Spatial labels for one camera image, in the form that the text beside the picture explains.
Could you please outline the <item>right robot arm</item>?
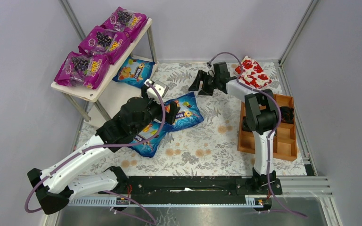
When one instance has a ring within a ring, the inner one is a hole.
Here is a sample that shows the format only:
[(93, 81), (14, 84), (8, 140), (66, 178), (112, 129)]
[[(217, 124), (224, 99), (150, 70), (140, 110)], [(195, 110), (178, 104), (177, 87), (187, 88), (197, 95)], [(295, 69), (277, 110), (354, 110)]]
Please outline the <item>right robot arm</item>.
[(231, 76), (225, 62), (215, 63), (213, 72), (199, 70), (189, 91), (211, 96), (215, 89), (232, 95), (245, 104), (245, 124), (253, 132), (255, 164), (249, 185), (254, 189), (269, 186), (276, 180), (273, 169), (273, 140), (280, 125), (280, 108), (270, 89), (259, 90), (241, 77)]

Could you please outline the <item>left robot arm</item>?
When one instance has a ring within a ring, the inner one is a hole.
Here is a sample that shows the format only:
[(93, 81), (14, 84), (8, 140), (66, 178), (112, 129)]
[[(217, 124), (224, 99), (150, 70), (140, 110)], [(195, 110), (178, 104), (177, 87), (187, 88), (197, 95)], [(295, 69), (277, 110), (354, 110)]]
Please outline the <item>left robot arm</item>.
[(123, 147), (143, 147), (168, 131), (180, 108), (175, 102), (164, 102), (167, 91), (159, 81), (145, 81), (141, 96), (123, 104), (82, 147), (51, 167), (29, 170), (30, 196), (36, 196), (40, 211), (54, 214), (73, 199), (112, 190), (124, 182), (115, 167), (97, 176), (80, 178), (79, 174), (110, 153)]

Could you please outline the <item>purple candy bag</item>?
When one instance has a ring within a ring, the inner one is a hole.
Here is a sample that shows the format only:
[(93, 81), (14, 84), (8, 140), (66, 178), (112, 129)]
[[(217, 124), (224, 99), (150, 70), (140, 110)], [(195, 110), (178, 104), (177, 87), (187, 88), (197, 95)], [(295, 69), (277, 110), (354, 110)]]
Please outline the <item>purple candy bag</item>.
[(124, 32), (116, 32), (95, 26), (78, 46), (79, 52), (87, 56), (105, 55), (111, 65), (121, 58), (131, 44)]
[(147, 20), (148, 17), (145, 14), (118, 7), (101, 27), (115, 32), (123, 32), (133, 42)]
[(89, 57), (72, 51), (61, 65), (54, 82), (67, 87), (83, 86), (97, 89), (109, 66), (109, 59), (105, 55)]

